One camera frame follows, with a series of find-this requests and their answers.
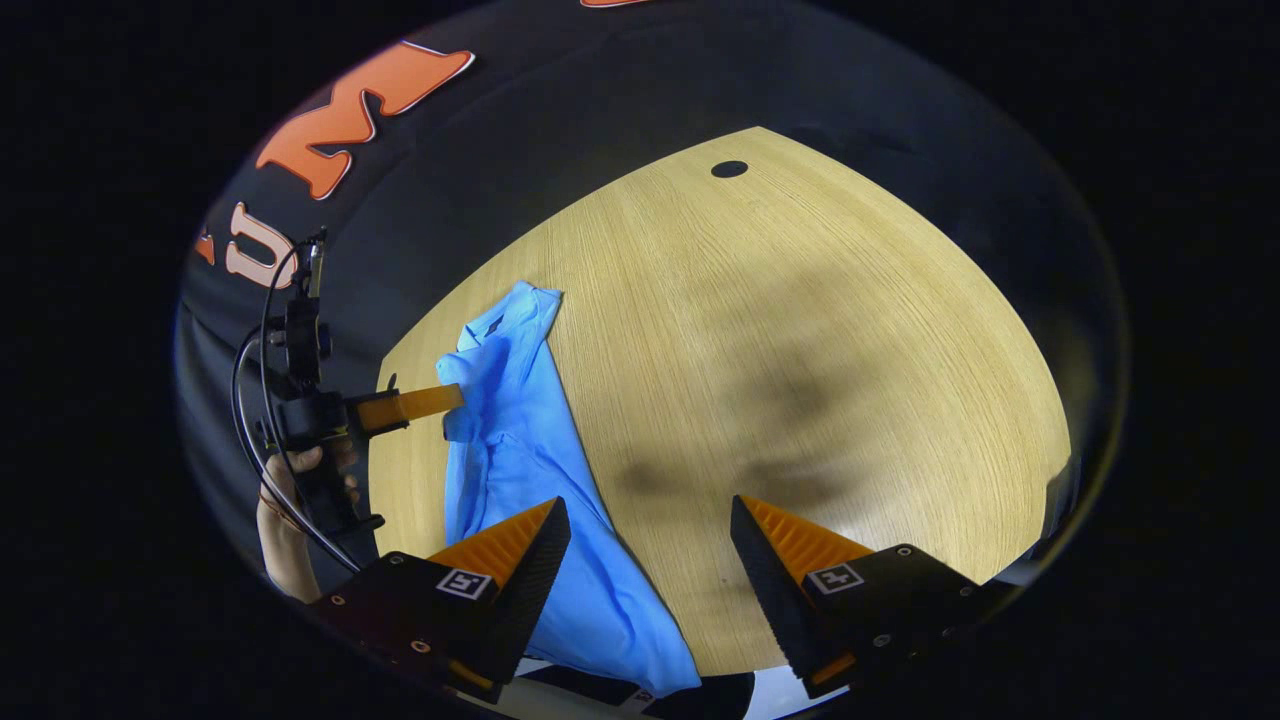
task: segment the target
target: wooden table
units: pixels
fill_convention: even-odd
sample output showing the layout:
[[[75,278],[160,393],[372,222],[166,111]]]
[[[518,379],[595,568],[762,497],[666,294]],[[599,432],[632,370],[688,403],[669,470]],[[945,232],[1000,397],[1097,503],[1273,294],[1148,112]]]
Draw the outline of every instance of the wooden table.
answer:
[[[713,176],[726,160],[748,169]],[[730,541],[735,493],[977,582],[1039,537],[1070,447],[1030,334],[946,236],[819,152],[753,128],[602,187],[431,309],[379,387],[438,384],[520,279],[564,292],[548,342],[582,447],[703,675],[786,662]],[[444,546],[447,454],[439,419],[374,438],[383,551]]]

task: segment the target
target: person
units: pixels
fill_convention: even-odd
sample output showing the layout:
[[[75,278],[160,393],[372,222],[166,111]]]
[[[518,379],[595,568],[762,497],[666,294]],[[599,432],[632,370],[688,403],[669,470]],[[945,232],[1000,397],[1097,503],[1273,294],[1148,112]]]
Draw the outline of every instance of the person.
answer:
[[[316,446],[302,452],[289,452],[289,464],[294,473],[305,473],[320,464],[320,457],[325,451],[335,454],[339,470],[355,465],[358,460],[351,438],[340,438],[324,447]],[[264,483],[268,479],[266,475],[270,475],[276,489],[294,505],[298,502],[297,488],[284,468],[280,454],[273,455],[266,461],[262,475]],[[344,475],[343,484],[347,487],[347,497],[355,505],[360,500],[356,477]],[[319,600],[321,592],[319,583],[316,583],[315,570],[311,568],[306,532],[275,502],[265,484],[259,487],[257,493],[257,537],[262,544],[262,561],[271,583],[280,592],[307,605]]]

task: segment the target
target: orange letter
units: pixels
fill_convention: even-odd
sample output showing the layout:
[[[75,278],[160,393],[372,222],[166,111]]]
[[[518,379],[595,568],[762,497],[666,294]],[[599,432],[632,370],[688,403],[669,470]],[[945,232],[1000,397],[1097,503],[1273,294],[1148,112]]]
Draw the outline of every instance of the orange letter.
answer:
[[[196,238],[196,254],[204,258],[210,265],[214,264],[214,236],[205,228]]]
[[[303,113],[275,131],[257,156],[257,167],[275,163],[307,181],[314,200],[324,200],[351,169],[351,152],[325,155],[315,146],[374,138],[378,128],[365,105],[366,92],[383,101],[383,115],[398,115],[474,59],[466,50],[442,55],[402,40],[339,78],[328,105]]]
[[[278,233],[275,228],[262,224],[257,218],[246,213],[243,202],[237,202],[236,209],[232,210],[232,234],[243,234],[256,240],[266,246],[275,255],[275,259],[271,260],[270,265],[264,265],[241,252],[233,240],[227,243],[227,272],[233,275],[244,275],[262,287],[270,286],[271,275],[275,274],[275,268],[280,264],[280,258],[284,258],[284,254],[293,249],[293,243]],[[297,269],[298,259],[297,256],[291,256],[289,264],[280,273],[280,279],[275,290],[283,290],[293,284],[293,272]]]
[[[631,5],[632,3],[644,3],[645,0],[582,0],[582,5],[586,8],[617,8],[618,5]]]

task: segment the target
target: cable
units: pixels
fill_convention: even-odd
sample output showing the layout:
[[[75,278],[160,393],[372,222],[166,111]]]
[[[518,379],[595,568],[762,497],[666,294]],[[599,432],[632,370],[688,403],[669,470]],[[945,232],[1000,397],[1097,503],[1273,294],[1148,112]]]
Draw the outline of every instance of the cable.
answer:
[[[246,428],[248,428],[248,423],[244,420],[244,397],[241,395],[239,391],[239,375],[243,372],[244,361],[248,359],[250,347],[252,347],[253,343],[259,342],[257,336],[259,336],[259,328],[253,328],[250,332],[250,334],[244,338],[244,342],[241,343],[239,350],[237,350],[236,352],[236,365],[232,373],[232,388],[230,388],[232,424],[236,425],[236,439],[239,441],[241,450],[244,451],[244,457],[250,461],[251,465],[253,465],[253,470],[257,473],[260,478],[262,478],[262,484],[266,486],[268,492],[271,493],[274,498],[276,498],[273,510],[275,510],[282,518],[284,518],[289,524],[292,524],[298,532],[314,537],[305,529],[305,527],[298,525],[300,521],[305,523],[305,520],[302,520],[302,512],[296,506],[285,501],[285,505],[289,507],[292,512],[285,512],[284,510],[279,509],[280,505],[279,501],[283,498],[283,493],[280,492],[280,488],[275,487],[275,479],[271,478],[270,474],[266,471],[265,462],[262,461],[261,457],[259,457],[257,450],[253,447],[246,430]],[[315,533],[320,532],[314,525],[312,530]],[[343,553],[349,556],[347,548],[342,547],[340,544],[338,544],[338,547],[343,551]]]
[[[271,402],[271,395],[268,392],[268,388],[266,388],[266,325],[268,325],[268,320],[270,319],[270,314],[271,314],[271,297],[273,297],[273,295],[275,292],[275,286],[276,286],[276,283],[280,279],[280,272],[284,270],[284,265],[288,263],[289,258],[292,258],[293,255],[296,255],[300,249],[310,246],[310,245],[314,245],[314,241],[307,240],[305,242],[294,245],[280,259],[280,263],[279,263],[279,265],[275,269],[275,274],[271,277],[271,284],[269,284],[266,287],[266,301],[262,304],[262,322],[261,322],[261,324],[259,324],[257,328],[255,328],[255,332],[257,334],[257,343],[259,343],[259,370],[260,370],[259,374],[260,374],[261,380],[262,380],[262,400],[266,404],[266,416],[268,416],[268,420],[271,424],[271,428],[270,428],[271,429],[271,437],[276,438],[276,442],[280,443],[280,446],[282,446],[280,447],[280,461],[284,464],[284,469],[289,474],[289,479],[293,480],[293,487],[298,487],[297,473],[293,471],[293,464],[289,461],[289,454],[284,451],[283,438],[280,437],[280,432],[279,432],[279,421],[276,420],[276,416],[275,416],[275,405]],[[237,359],[237,366],[236,366],[236,370],[234,370],[234,377],[232,378],[232,387],[233,388],[238,388],[237,378],[239,375],[239,365],[241,365],[241,363],[243,363],[243,356],[246,354],[244,351],[247,350],[247,347],[250,345],[251,337],[244,338],[244,342],[241,345],[241,352],[239,352],[239,357]],[[243,427],[244,427],[243,425],[243,404],[238,404],[237,407],[239,407],[241,416],[238,418],[238,420],[239,420],[239,427],[241,427],[242,433],[243,433],[244,432],[243,430]],[[241,445],[242,446],[244,445],[244,442],[246,442],[246,438],[241,437]],[[293,502],[289,498],[284,497],[284,493],[282,493],[279,491],[279,488],[275,487],[275,482],[271,479],[270,474],[266,473],[265,466],[262,466],[262,464],[257,461],[256,455],[253,456],[253,465],[255,465],[255,468],[259,469],[259,473],[261,474],[261,477],[264,479],[264,484],[266,486],[266,489],[271,493],[271,496],[275,498],[275,501],[279,505],[282,505],[283,507],[287,507],[289,510],[289,514],[293,516],[293,519],[296,521],[298,521],[298,524],[302,525],[302,528],[306,530],[307,536],[311,537],[311,539],[314,539],[321,548],[324,548],[325,552],[329,553],[330,557],[333,557],[334,560],[337,560],[340,565],[343,565],[344,568],[347,568],[352,573],[358,573],[360,571],[360,565],[357,565],[333,541],[330,541],[329,538],[326,538],[324,536],[324,533],[321,533],[319,530],[319,528],[316,528],[311,523],[311,519],[307,518],[301,511],[298,511],[298,509],[294,507]]]

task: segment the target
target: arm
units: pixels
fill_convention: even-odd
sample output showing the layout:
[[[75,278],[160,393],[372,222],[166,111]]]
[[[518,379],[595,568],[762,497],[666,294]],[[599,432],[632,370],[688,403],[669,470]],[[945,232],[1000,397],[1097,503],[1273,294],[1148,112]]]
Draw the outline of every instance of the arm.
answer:
[[[329,451],[338,454],[339,468],[356,461],[349,439],[332,446]],[[321,454],[320,447],[312,447],[306,452],[291,452],[289,464],[296,473],[302,473],[315,468],[320,462]],[[275,487],[297,502],[297,492],[279,455],[268,460],[266,471],[275,480]],[[344,482],[351,501],[360,500],[360,493],[355,489],[356,478],[347,475]],[[307,536],[294,527],[283,511],[276,511],[271,493],[266,488],[261,488],[257,500],[257,538],[262,543],[262,560],[271,582],[302,602],[311,603],[320,598],[320,585],[316,584],[311,556],[307,553]]]

